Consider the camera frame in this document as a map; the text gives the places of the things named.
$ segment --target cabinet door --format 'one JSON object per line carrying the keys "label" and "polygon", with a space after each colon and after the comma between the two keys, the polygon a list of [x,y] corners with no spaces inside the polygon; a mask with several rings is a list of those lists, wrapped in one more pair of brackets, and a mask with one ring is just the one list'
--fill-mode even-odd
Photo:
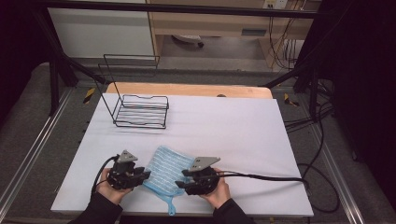
{"label": "cabinet door", "polygon": [[[96,1],[145,3],[144,0]],[[147,12],[49,8],[49,14],[69,57],[153,55]]]}

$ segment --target person's arm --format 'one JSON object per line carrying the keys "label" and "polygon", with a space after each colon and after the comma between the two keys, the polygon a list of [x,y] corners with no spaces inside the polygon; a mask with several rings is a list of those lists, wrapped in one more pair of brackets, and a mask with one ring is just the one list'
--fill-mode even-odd
{"label": "person's arm", "polygon": [[231,198],[230,188],[221,177],[218,186],[211,193],[200,195],[206,199],[214,208],[213,218],[217,223],[224,224],[254,224],[239,205]]}
{"label": "person's arm", "polygon": [[104,169],[100,184],[85,211],[69,224],[114,224],[122,212],[121,199],[131,189],[113,189],[106,181],[110,169]]}

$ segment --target black sleeve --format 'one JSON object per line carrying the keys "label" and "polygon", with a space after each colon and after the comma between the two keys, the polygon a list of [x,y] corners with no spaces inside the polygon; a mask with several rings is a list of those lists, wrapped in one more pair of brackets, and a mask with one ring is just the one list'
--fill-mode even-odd
{"label": "black sleeve", "polygon": [[229,199],[219,209],[215,209],[213,218],[221,224],[255,224],[233,199]]}
{"label": "black sleeve", "polygon": [[102,194],[95,193],[87,209],[69,224],[114,224],[121,212],[119,205],[115,205]]}

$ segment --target white tabletop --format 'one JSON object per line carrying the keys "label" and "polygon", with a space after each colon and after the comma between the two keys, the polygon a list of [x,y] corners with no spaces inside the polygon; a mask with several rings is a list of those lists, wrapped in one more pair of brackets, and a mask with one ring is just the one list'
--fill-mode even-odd
{"label": "white tabletop", "polygon": [[[118,95],[105,94],[110,106]],[[64,182],[51,207],[64,214],[85,210],[93,180],[108,158],[124,149],[136,167],[146,166],[158,146],[192,157],[220,157],[213,167],[243,174],[301,177],[276,100],[202,96],[168,96],[165,130],[116,127],[99,102]],[[300,182],[272,182],[226,177],[235,201],[252,217],[311,217],[313,211]],[[183,194],[173,203],[177,216],[211,216],[210,205]],[[125,215],[164,215],[168,207],[139,186],[122,201]]]}

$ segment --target blue cloth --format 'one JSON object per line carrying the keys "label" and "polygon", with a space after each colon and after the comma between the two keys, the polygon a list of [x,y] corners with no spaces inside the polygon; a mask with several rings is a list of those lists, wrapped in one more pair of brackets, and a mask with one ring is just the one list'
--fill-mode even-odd
{"label": "blue cloth", "polygon": [[175,181],[187,182],[187,177],[181,171],[189,169],[193,162],[194,158],[161,146],[146,166],[146,170],[150,170],[151,174],[149,179],[143,182],[143,186],[168,203],[169,216],[176,213],[176,208],[172,204],[173,198],[184,193],[184,189],[180,189]]}

